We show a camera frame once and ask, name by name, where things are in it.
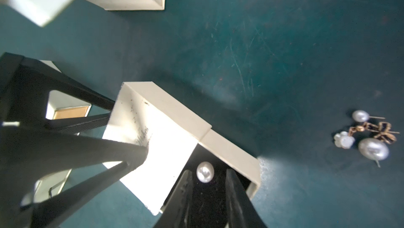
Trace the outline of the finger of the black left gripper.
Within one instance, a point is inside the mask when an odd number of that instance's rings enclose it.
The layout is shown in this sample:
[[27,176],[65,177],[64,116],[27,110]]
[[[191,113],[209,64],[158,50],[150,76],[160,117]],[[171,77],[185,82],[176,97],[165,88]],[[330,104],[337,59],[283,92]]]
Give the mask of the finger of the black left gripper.
[[1,128],[1,205],[19,209],[38,179],[51,173],[104,162],[143,164],[148,148],[81,135],[22,127]]
[[[49,94],[59,91],[107,110],[106,114],[49,120]],[[52,69],[45,63],[22,55],[1,56],[1,122],[19,122],[63,133],[80,133],[108,124],[115,102]]]

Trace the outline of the white pearl earring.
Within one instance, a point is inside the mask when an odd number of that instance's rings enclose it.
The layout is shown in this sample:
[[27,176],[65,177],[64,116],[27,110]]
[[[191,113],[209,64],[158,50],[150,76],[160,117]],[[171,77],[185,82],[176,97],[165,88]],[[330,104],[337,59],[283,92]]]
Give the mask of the white pearl earring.
[[213,165],[207,161],[200,163],[197,167],[196,175],[200,182],[209,183],[215,175]]

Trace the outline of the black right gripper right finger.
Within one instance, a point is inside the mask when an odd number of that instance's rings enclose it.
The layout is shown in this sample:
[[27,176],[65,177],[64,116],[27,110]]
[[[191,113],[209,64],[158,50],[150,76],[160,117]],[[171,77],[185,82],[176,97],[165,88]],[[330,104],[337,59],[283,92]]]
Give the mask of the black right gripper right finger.
[[266,228],[233,169],[226,170],[226,212],[230,228]]

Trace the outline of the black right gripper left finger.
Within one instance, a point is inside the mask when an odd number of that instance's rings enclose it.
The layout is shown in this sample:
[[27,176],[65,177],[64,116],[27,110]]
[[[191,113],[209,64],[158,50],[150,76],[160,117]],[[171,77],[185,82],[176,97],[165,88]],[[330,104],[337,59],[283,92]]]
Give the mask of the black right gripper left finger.
[[188,228],[193,186],[192,172],[184,171],[154,228]]

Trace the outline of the pearl bow earring pile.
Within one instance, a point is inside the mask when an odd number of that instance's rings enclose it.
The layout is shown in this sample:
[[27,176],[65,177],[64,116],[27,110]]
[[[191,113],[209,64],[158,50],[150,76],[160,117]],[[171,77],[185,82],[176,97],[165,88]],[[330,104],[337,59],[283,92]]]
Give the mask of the pearl bow earring pile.
[[347,130],[334,134],[334,145],[344,150],[356,148],[380,168],[380,163],[389,158],[389,146],[397,141],[400,132],[394,131],[385,117],[372,116],[364,110],[353,111],[351,118],[353,124]]

